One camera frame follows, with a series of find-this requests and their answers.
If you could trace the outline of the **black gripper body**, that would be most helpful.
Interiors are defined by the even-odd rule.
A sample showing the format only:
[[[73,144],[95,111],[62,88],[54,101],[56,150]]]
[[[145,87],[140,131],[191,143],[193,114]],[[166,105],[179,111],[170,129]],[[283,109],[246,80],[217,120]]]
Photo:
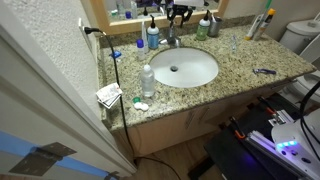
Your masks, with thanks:
[[[193,13],[193,9],[185,5],[171,5],[167,8],[167,19],[173,20],[177,15],[182,17],[183,21],[188,21]]]

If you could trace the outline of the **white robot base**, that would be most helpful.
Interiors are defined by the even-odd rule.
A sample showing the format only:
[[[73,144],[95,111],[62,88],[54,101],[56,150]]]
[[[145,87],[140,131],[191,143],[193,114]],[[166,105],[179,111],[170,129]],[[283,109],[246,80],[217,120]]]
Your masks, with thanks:
[[[285,110],[279,111],[283,124],[268,120],[271,140],[259,131],[251,131],[246,141],[277,163],[296,173],[300,179],[320,180],[320,162],[305,137],[299,120]]]

